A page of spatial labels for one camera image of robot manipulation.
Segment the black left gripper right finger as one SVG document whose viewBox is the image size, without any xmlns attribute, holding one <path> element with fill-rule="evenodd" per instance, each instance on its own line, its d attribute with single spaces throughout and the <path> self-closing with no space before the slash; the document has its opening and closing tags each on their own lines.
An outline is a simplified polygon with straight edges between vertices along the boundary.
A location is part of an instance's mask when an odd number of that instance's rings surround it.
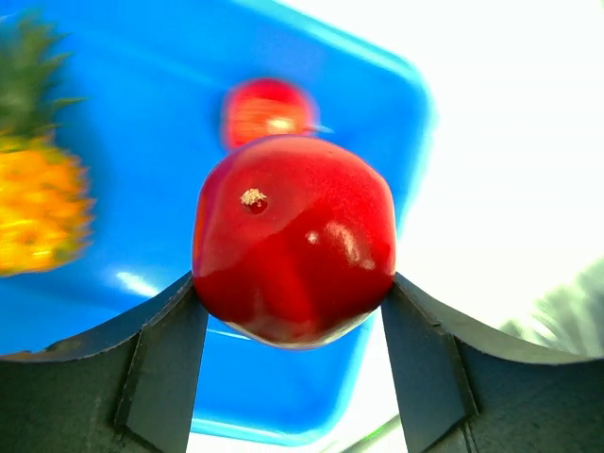
<svg viewBox="0 0 604 453">
<path fill-rule="evenodd" d="M 381 313 L 408 451 L 602 451 L 601 359 L 515 338 L 402 276 Z"/>
</svg>

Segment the dark red toy pomegranate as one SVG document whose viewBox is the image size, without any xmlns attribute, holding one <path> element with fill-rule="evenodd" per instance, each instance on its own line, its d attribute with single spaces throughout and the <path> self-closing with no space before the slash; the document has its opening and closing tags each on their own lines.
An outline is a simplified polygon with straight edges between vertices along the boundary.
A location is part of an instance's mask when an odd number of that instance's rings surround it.
<svg viewBox="0 0 604 453">
<path fill-rule="evenodd" d="M 394 200 L 340 146 L 275 136 L 223 158 L 199 195 L 193 286 L 209 314 L 286 349 L 329 344 L 364 321 L 395 273 Z"/>
</svg>

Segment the clear zip top bag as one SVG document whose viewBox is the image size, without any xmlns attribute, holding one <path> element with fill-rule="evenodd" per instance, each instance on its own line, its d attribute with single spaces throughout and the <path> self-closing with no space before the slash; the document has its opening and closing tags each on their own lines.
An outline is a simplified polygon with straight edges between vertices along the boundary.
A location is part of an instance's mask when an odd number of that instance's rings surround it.
<svg viewBox="0 0 604 453">
<path fill-rule="evenodd" d="M 538 299 L 533 307 L 504 323 L 501 331 L 533 344 L 568 353 L 603 356 L 603 260 L 574 280 Z"/>
</svg>

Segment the red toy apple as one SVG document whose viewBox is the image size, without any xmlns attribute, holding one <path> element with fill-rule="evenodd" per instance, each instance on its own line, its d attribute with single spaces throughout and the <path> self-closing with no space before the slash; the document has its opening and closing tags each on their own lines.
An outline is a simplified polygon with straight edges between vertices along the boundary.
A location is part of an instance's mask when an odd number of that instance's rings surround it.
<svg viewBox="0 0 604 453">
<path fill-rule="evenodd" d="M 220 136 L 232 152 L 255 140 L 276 135 L 331 133 L 320 122 L 320 110 L 310 94 L 287 80 L 248 79 L 223 97 Z"/>
</svg>

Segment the orange toy pineapple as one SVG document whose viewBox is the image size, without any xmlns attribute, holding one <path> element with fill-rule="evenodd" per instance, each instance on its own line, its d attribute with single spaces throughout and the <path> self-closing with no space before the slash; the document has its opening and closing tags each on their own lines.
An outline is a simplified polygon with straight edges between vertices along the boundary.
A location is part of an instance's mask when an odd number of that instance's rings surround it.
<svg viewBox="0 0 604 453">
<path fill-rule="evenodd" d="M 91 234 L 88 170 L 57 145 L 60 110 L 77 97 L 54 97 L 69 54 L 31 15 L 1 21 L 1 275 L 42 273 L 80 257 Z"/>
</svg>

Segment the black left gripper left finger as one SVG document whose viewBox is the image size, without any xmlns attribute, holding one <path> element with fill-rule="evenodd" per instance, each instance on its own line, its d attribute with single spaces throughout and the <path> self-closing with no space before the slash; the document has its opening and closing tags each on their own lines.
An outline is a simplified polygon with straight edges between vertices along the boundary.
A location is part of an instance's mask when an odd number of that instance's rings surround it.
<svg viewBox="0 0 604 453">
<path fill-rule="evenodd" d="M 2 356 L 2 451 L 185 451 L 207 321 L 185 275 L 97 327 Z"/>
</svg>

